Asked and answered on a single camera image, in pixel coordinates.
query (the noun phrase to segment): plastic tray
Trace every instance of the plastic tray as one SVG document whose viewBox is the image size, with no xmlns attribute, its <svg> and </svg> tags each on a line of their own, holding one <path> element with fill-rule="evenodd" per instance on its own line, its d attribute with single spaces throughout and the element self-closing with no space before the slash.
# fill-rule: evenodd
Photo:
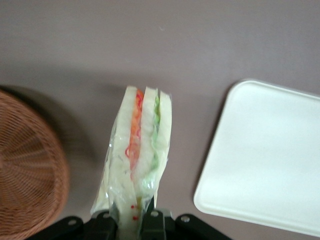
<svg viewBox="0 0 320 240">
<path fill-rule="evenodd" d="M 254 79 L 236 84 L 194 204 L 207 214 L 320 237 L 320 98 Z"/>
</svg>

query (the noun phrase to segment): plastic wrap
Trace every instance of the plastic wrap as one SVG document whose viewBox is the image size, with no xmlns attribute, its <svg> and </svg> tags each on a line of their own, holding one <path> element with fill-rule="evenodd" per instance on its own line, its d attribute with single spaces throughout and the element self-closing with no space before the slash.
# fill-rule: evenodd
<svg viewBox="0 0 320 240">
<path fill-rule="evenodd" d="M 143 215 L 157 197 L 171 135 L 171 98 L 152 88 L 126 89 L 114 121 L 100 189 L 91 214 L 109 209 L 118 239 L 139 237 Z"/>
</svg>

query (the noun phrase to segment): woven basket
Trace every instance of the woven basket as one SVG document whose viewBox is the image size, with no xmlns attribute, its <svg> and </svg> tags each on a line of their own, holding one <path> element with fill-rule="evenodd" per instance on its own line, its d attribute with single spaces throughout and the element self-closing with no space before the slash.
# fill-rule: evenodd
<svg viewBox="0 0 320 240">
<path fill-rule="evenodd" d="M 0 90 L 0 240 L 25 239 L 50 225 L 68 192 L 69 168 L 55 133 Z"/>
</svg>

